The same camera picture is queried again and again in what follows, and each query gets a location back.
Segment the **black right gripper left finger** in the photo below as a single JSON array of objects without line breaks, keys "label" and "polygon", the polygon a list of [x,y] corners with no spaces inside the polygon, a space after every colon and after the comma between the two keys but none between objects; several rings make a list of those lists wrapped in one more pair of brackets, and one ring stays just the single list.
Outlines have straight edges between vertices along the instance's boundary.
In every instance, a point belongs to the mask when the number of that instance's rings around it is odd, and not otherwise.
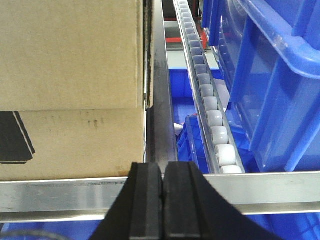
[{"label": "black right gripper left finger", "polygon": [[133,163],[91,240],[162,239],[162,174],[157,163]]}]

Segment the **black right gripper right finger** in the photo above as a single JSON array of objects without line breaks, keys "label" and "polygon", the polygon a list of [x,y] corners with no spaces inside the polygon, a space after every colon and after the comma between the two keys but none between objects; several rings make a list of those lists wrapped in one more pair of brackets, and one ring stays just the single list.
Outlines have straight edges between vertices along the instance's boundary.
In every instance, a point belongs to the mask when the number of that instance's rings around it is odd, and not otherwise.
[{"label": "black right gripper right finger", "polygon": [[242,215],[193,162],[170,162],[163,182],[167,240],[277,240]]}]

